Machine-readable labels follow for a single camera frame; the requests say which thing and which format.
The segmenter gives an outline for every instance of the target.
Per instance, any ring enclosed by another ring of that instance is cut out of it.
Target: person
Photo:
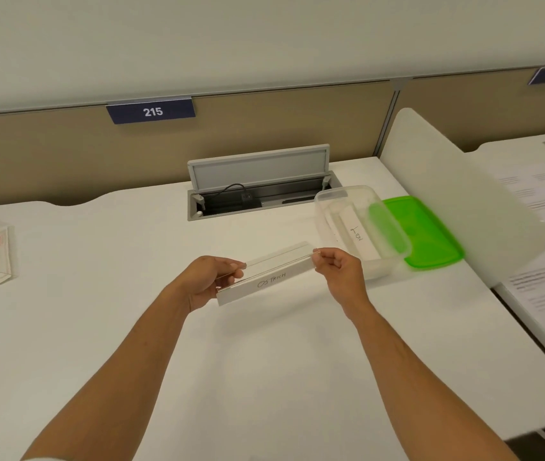
[[[313,254],[367,354],[392,427],[411,461],[512,461],[514,453],[420,361],[370,302],[359,259]],[[145,434],[187,316],[243,276],[241,262],[200,257],[166,286],[106,363],[48,423],[23,460],[130,461]]]

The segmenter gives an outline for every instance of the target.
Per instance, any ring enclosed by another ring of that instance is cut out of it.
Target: human hand
[[[189,303],[189,312],[201,308],[217,297],[217,288],[230,286],[241,279],[244,262],[203,255],[190,263],[170,284],[183,294]]]
[[[336,247],[314,249],[311,259],[347,318],[354,321],[361,311],[372,309],[360,259]]]

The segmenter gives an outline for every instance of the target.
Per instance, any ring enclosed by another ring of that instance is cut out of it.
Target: person's left arm
[[[217,287],[241,278],[240,268],[243,263],[221,257],[193,261],[162,290],[115,353],[31,443],[22,460],[130,461],[145,434],[187,314],[214,298]]]

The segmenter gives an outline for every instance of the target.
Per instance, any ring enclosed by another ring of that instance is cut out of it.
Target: gray flip lid
[[[295,147],[253,154],[190,160],[187,167],[196,192],[222,190],[239,182],[245,186],[325,176],[330,146]]]

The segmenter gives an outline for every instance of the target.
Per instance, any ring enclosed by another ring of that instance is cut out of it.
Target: white desktop surface
[[[518,167],[545,163],[545,134],[528,138],[487,142],[482,144],[475,152],[467,155],[487,171],[496,171],[510,166]],[[544,328],[530,316],[504,285],[498,285],[494,289],[545,347]]]
[[[376,158],[330,167],[344,185],[405,194]],[[319,244],[312,203],[188,222],[189,188],[0,206],[19,263],[0,285],[0,459],[22,455],[192,259]],[[503,438],[545,426],[545,355],[467,263],[388,278],[369,295]],[[357,334],[314,271],[188,317],[135,459],[250,457],[407,459]]]

